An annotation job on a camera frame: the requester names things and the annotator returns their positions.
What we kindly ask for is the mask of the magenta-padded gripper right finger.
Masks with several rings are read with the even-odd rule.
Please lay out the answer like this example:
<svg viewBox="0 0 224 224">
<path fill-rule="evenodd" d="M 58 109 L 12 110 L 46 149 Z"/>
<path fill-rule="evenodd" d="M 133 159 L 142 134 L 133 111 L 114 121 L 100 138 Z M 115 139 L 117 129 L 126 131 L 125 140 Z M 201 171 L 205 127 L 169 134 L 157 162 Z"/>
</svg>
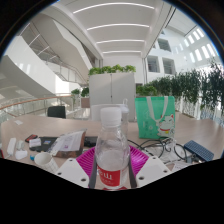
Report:
<svg viewBox="0 0 224 224">
<path fill-rule="evenodd" d="M 129 180 L 132 188 L 146 186 L 170 173 L 157 156 L 147 156 L 140 150 L 130 147 Z"/>
</svg>

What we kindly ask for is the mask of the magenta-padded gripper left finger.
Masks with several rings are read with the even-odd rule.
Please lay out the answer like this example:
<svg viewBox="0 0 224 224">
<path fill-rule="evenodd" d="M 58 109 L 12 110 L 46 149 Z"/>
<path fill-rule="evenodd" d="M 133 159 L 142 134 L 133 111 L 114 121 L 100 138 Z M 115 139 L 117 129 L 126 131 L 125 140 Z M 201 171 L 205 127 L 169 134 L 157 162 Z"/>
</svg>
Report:
<svg viewBox="0 0 224 224">
<path fill-rule="evenodd" d="M 94 189 L 97 177 L 94 149 L 87 150 L 77 158 L 68 158 L 56 175 L 83 188 Z"/>
</svg>

